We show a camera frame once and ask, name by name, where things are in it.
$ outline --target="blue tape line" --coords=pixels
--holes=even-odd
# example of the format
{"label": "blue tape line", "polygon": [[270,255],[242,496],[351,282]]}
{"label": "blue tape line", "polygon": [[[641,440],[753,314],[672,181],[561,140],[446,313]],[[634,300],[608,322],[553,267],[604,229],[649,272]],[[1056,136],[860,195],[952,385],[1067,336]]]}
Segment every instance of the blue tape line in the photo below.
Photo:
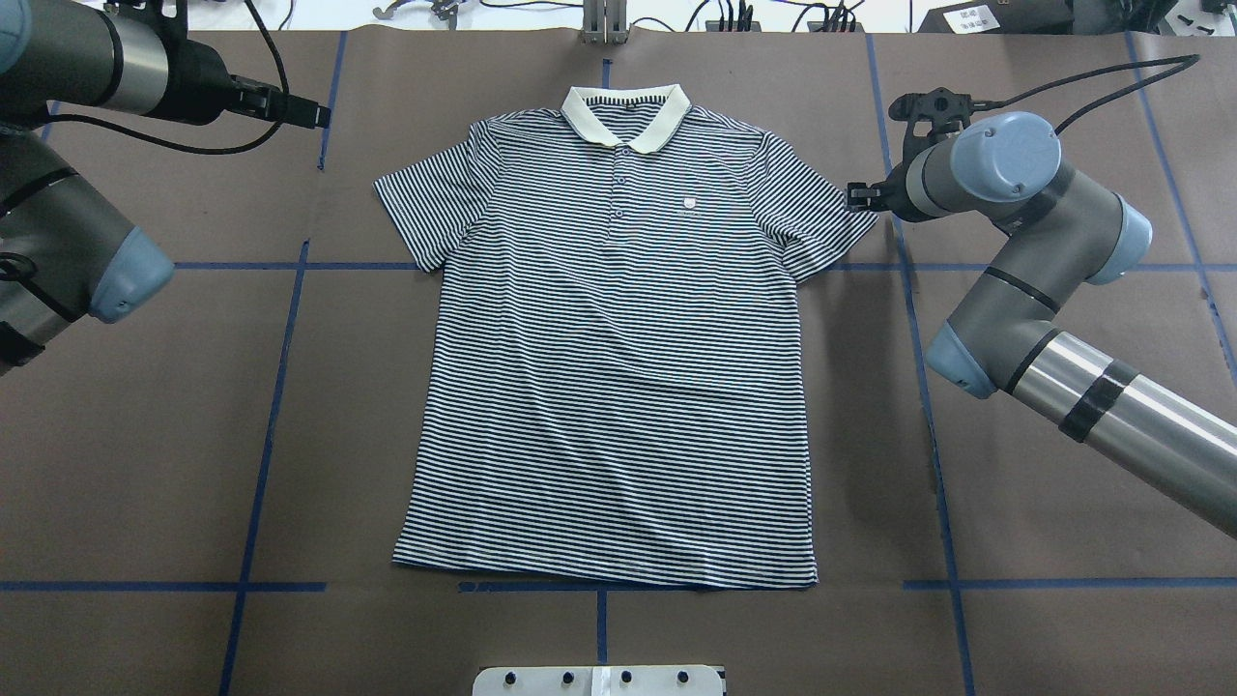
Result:
{"label": "blue tape line", "polygon": [[[985,590],[1178,590],[1199,587],[1237,588],[1237,577],[1047,577],[1017,580],[962,580],[965,591]],[[949,590],[944,580],[912,580],[902,584],[907,592]]]}
{"label": "blue tape line", "polygon": [[418,271],[413,261],[318,261],[306,263],[309,271]]}
{"label": "blue tape line", "polygon": [[910,263],[910,267],[917,271],[976,271],[983,272],[983,268],[988,267],[987,263]]}
{"label": "blue tape line", "polygon": [[236,605],[233,608],[231,630],[228,634],[228,651],[224,655],[224,669],[219,679],[219,696],[226,696],[231,689],[233,668],[236,664],[236,647],[240,643],[240,627],[245,617],[245,585],[254,567],[254,548],[257,545],[257,528],[262,518],[262,501],[266,496],[266,480],[271,470],[271,454],[275,451],[275,427],[280,420],[280,407],[283,402],[283,383],[288,375],[288,354],[292,346],[292,333],[297,325],[297,310],[301,307],[301,287],[306,278],[306,265],[309,257],[309,240],[301,244],[301,257],[297,261],[297,277],[292,283],[292,299],[288,302],[288,321],[283,329],[283,345],[280,347],[280,370],[275,377],[275,394],[271,397],[271,415],[266,422],[266,440],[262,444],[262,464],[257,470],[257,486],[254,488],[254,508],[249,517],[249,534],[245,538],[245,558],[240,567],[241,586],[236,592]]}
{"label": "blue tape line", "polygon": [[[884,110],[881,104],[881,77],[876,61],[876,43],[871,33],[865,33],[867,41],[867,66],[872,77],[872,101],[876,105],[876,122],[881,132],[881,152],[884,155],[887,171],[893,169],[893,159],[889,152],[889,135],[884,129]],[[897,231],[898,257],[902,261],[902,292],[907,303],[907,316],[910,321],[910,344],[915,356],[915,375],[919,381],[919,402],[923,405],[924,419],[928,422],[928,436],[931,444],[931,467],[936,477],[936,516],[940,520],[941,543],[945,550],[945,572],[949,576],[949,596],[954,609],[954,633],[957,637],[957,654],[962,668],[962,686],[966,696],[975,696],[975,676],[971,670],[971,648],[966,637],[966,616],[962,611],[962,591],[957,584],[957,561],[954,556],[954,534],[949,524],[949,503],[945,498],[945,476],[940,467],[940,450],[936,441],[936,424],[931,413],[931,397],[928,393],[928,375],[924,370],[923,345],[919,340],[919,316],[915,313],[914,292],[910,283],[909,252],[907,251],[905,234],[902,229],[902,220],[893,215],[893,226]]]}
{"label": "blue tape line", "polygon": [[[1129,52],[1129,59],[1137,62],[1138,51],[1134,47],[1134,37],[1131,32],[1126,32],[1126,49]],[[1141,68],[1134,69],[1134,78],[1143,79],[1143,70]],[[1216,307],[1216,294],[1211,291],[1211,281],[1207,279],[1207,272],[1202,266],[1202,253],[1199,252],[1199,245],[1194,237],[1194,227],[1190,225],[1190,218],[1185,213],[1185,204],[1181,202],[1181,192],[1176,185],[1176,177],[1173,176],[1173,167],[1168,163],[1168,156],[1164,153],[1164,143],[1160,141],[1159,127],[1155,125],[1155,115],[1152,112],[1150,101],[1147,99],[1147,90],[1138,90],[1138,99],[1143,103],[1143,115],[1147,116],[1147,127],[1152,132],[1152,143],[1155,146],[1155,156],[1159,157],[1160,168],[1164,169],[1164,178],[1168,179],[1169,193],[1173,194],[1173,206],[1176,208],[1176,216],[1181,221],[1181,230],[1185,232],[1185,244],[1190,247],[1190,256],[1194,258],[1195,269],[1199,272],[1199,282],[1202,283],[1202,291],[1207,294],[1207,308],[1211,310],[1211,323],[1216,326],[1216,335],[1220,337],[1220,350],[1225,355],[1225,363],[1228,366],[1228,378],[1237,386],[1237,360],[1233,360],[1232,342],[1228,340],[1228,331],[1225,330],[1225,321],[1220,316],[1220,308]]]}
{"label": "blue tape line", "polygon": [[0,592],[325,592],[325,582],[0,581]]}
{"label": "blue tape line", "polygon": [[[56,114],[61,112],[61,103],[59,101],[52,101],[52,106],[49,109],[47,109],[47,112],[51,114],[51,115],[53,115],[53,116]],[[47,125],[43,126],[43,132],[40,134],[40,138],[42,138],[43,142],[47,142],[47,138],[52,136],[52,126],[53,125],[56,125],[56,124],[47,124]]]}
{"label": "blue tape line", "polygon": [[339,75],[344,70],[344,49],[348,47],[348,32],[339,32],[339,47],[335,48],[335,72],[330,77],[330,96],[327,108],[330,109],[330,125],[322,129],[322,150],[318,152],[318,171],[327,168],[327,146],[330,143],[330,130],[335,126],[335,95],[339,94]]}
{"label": "blue tape line", "polygon": [[[301,267],[296,261],[177,261],[181,271],[294,271]],[[965,271],[978,272],[987,263],[910,263],[915,271]],[[1196,272],[1195,263],[1139,263],[1129,272]],[[1237,263],[1202,263],[1207,272],[1237,272]],[[417,271],[413,261],[310,261],[304,263],[307,271]],[[825,271],[901,271],[902,263],[881,263],[870,261],[839,261]]]}
{"label": "blue tape line", "polygon": [[413,261],[177,261],[182,271],[416,271]]}
{"label": "blue tape line", "polygon": [[177,261],[178,271],[291,271],[292,261]]}
{"label": "blue tape line", "polygon": [[461,582],[459,591],[464,595],[485,592],[687,592],[699,591],[699,587],[663,587],[654,585],[622,585],[617,582]]}
{"label": "blue tape line", "polygon": [[236,603],[233,605],[233,623],[228,630],[228,653],[224,655],[224,670],[219,676],[219,696],[228,696],[231,691],[231,673],[236,666],[236,645],[240,643],[240,623],[245,618],[245,592],[236,593]]}
{"label": "blue tape line", "polygon": [[610,613],[606,607],[606,591],[597,590],[597,664],[610,664],[610,644],[606,639],[606,621]]}

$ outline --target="robotic arm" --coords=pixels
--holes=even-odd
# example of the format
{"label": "robotic arm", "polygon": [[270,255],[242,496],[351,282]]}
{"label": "robotic arm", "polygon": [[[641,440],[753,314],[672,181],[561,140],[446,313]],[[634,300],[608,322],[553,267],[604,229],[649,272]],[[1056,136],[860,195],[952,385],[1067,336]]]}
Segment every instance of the robotic arm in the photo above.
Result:
{"label": "robotic arm", "polygon": [[267,136],[329,125],[329,109],[229,74],[187,33],[188,0],[174,17],[163,0],[110,0],[106,12],[0,0],[0,376],[83,314],[120,320],[172,277],[158,246],[30,132],[53,120],[48,100],[194,125],[229,110],[272,121]]}
{"label": "robotic arm", "polygon": [[[927,352],[967,393],[997,389],[1044,415],[1230,537],[1237,538],[1237,429],[1053,320],[1082,282],[1121,277],[1152,227],[1121,195],[1061,157],[1044,119],[1013,111],[970,124],[985,103],[938,89],[898,99],[903,162],[880,183],[851,183],[854,209],[908,221],[977,210],[1008,241]],[[931,121],[915,136],[918,121]]]}

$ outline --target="blue joint cap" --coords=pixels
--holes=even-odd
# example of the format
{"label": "blue joint cap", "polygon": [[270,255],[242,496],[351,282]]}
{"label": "blue joint cap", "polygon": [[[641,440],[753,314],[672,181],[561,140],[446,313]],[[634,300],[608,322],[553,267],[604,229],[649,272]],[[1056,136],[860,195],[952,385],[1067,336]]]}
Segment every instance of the blue joint cap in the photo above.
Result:
{"label": "blue joint cap", "polygon": [[1043,190],[1061,166],[1061,141],[1035,114],[1013,111],[971,124],[949,153],[954,178],[992,203],[1017,203]]}
{"label": "blue joint cap", "polygon": [[1117,235],[1117,245],[1112,248],[1112,255],[1105,261],[1094,276],[1086,278],[1091,284],[1103,284],[1112,282],[1126,274],[1126,271],[1134,267],[1143,260],[1147,250],[1152,247],[1152,223],[1133,205],[1121,198],[1121,232]]}
{"label": "blue joint cap", "polygon": [[127,316],[172,279],[174,267],[151,237],[135,226],[103,271],[90,298],[90,315],[103,323]]}
{"label": "blue joint cap", "polygon": [[26,52],[31,30],[30,0],[0,0],[0,74]]}
{"label": "blue joint cap", "polygon": [[924,359],[936,375],[961,387],[971,397],[987,399],[997,391],[949,321],[936,331]]}

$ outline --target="metal bracket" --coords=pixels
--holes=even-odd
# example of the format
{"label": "metal bracket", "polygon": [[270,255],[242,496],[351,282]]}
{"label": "metal bracket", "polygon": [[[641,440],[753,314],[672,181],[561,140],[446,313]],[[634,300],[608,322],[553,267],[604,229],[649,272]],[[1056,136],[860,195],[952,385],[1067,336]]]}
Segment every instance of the metal bracket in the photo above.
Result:
{"label": "metal bracket", "polygon": [[584,43],[627,43],[627,0],[584,0]]}
{"label": "metal bracket", "polygon": [[725,675],[705,665],[489,668],[473,696],[725,696]]}

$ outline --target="shirt placket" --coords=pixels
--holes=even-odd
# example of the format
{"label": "shirt placket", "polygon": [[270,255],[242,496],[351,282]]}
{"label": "shirt placket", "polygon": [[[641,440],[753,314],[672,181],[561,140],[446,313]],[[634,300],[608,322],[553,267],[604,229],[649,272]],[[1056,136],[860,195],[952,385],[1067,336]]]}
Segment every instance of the shirt placket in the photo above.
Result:
{"label": "shirt placket", "polygon": [[609,220],[609,234],[610,239],[615,235],[622,235],[631,224],[632,213],[632,183],[636,167],[636,152],[626,145],[620,145],[615,147],[612,155],[611,177],[610,177],[610,220]]}

